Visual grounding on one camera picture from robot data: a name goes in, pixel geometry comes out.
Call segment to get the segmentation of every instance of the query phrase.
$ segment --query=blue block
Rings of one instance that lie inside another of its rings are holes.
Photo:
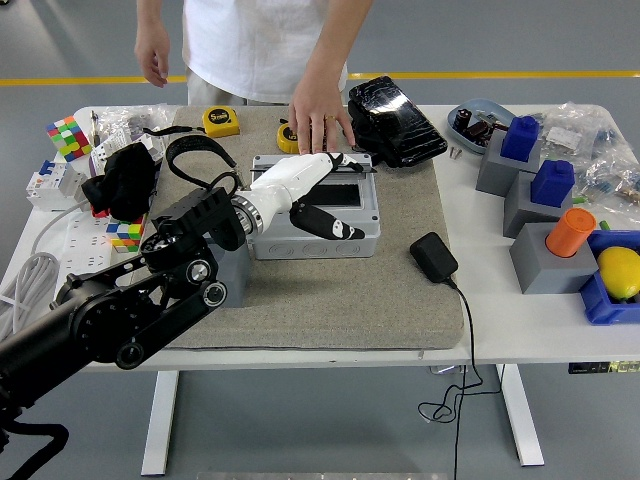
[[[538,139],[540,125],[530,116],[515,117],[511,121],[507,135],[502,142],[500,155],[512,160],[526,162]]]
[[[531,202],[559,208],[575,183],[573,165],[545,160],[531,182]]]

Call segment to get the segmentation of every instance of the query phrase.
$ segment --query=yellow lemon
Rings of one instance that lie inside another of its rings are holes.
[[[609,247],[598,256],[602,281],[611,297],[626,300],[640,292],[640,255],[626,247]]]

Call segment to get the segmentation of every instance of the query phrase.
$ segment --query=robotic arm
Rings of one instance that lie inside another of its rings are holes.
[[[136,368],[223,304],[227,290],[216,280],[218,265],[203,235],[236,250],[269,228],[274,215],[289,211],[292,222],[299,216],[301,228],[324,238],[364,238],[361,230],[303,203],[332,170],[350,164],[359,167],[342,154],[289,157],[232,197],[222,188],[196,190],[174,215],[156,219],[157,232],[139,255],[97,273],[69,275],[49,313],[0,343],[0,451],[8,443],[5,431],[20,425],[15,418],[22,408],[90,362]],[[118,286],[121,277],[143,267],[146,278]],[[29,478],[65,442],[14,478]]]

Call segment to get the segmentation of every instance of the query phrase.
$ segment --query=black power adapter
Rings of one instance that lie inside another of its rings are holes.
[[[458,270],[458,262],[436,232],[429,232],[416,240],[409,247],[409,252],[433,283],[448,280]]]

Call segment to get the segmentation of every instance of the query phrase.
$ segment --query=yellow tape measure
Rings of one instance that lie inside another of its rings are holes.
[[[284,153],[299,153],[298,136],[291,131],[289,123],[280,125],[277,134],[278,147]]]
[[[228,137],[240,133],[240,123],[234,109],[225,106],[211,107],[202,115],[204,132],[210,138]]]

